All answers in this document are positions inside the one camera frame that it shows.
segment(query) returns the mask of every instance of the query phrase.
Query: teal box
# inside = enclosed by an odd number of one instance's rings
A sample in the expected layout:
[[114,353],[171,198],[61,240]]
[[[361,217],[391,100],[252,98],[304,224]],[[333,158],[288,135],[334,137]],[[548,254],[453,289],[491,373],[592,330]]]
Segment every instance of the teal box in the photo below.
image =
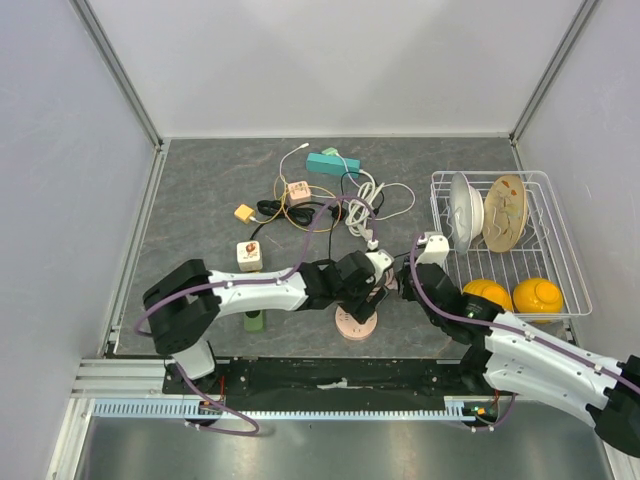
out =
[[[360,171],[360,160],[345,158],[349,171],[353,172],[353,178],[358,178]],[[307,170],[310,172],[328,173],[340,177],[344,172],[344,163],[340,157],[333,155],[322,155],[321,153],[310,153],[307,157]]]

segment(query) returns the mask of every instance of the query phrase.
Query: yellow bowl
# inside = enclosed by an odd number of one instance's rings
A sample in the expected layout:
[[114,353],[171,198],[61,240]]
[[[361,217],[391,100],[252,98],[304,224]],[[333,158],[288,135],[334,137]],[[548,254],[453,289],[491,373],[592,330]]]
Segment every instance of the yellow bowl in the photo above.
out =
[[490,302],[497,303],[505,310],[513,312],[513,303],[511,303],[509,292],[493,280],[487,280],[485,278],[471,280],[465,285],[462,291],[464,293],[470,293],[471,295],[486,298]]
[[513,303],[520,313],[559,313],[562,292],[546,278],[530,278],[515,288]]

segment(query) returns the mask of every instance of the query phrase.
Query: yellow plug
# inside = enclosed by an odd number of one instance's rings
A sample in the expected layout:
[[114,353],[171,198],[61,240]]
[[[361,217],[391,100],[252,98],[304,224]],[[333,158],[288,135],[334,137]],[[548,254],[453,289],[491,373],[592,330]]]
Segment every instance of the yellow plug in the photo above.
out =
[[251,217],[255,215],[256,211],[245,205],[244,203],[236,208],[236,211],[233,212],[235,217],[243,223],[249,223],[251,221]]

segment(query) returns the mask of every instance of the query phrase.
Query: white wall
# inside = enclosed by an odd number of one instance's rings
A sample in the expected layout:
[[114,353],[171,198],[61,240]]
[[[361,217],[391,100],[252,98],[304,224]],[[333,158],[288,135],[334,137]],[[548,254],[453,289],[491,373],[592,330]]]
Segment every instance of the white wall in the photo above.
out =
[[44,478],[152,147],[66,0],[0,5],[0,477]]
[[594,303],[585,346],[640,355],[640,3],[601,2],[521,141],[551,177]]
[[165,136],[508,132],[580,0],[91,0]]

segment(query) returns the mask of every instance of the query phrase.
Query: white wire dish rack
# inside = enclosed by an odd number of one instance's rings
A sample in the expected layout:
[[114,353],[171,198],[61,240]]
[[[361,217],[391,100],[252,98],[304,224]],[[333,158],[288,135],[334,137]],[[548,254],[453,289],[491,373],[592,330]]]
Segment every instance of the white wire dish rack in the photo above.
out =
[[562,290],[564,308],[554,314],[517,314],[525,321],[558,321],[591,313],[591,300],[580,273],[558,204],[544,172],[462,172],[484,201],[493,183],[502,175],[517,175],[525,186],[529,218],[520,240],[506,253],[491,252],[482,234],[471,242],[465,255],[453,250],[449,192],[456,172],[440,171],[431,176],[433,221],[450,242],[445,270],[460,288],[477,278],[491,279],[510,294],[531,277],[547,278]]

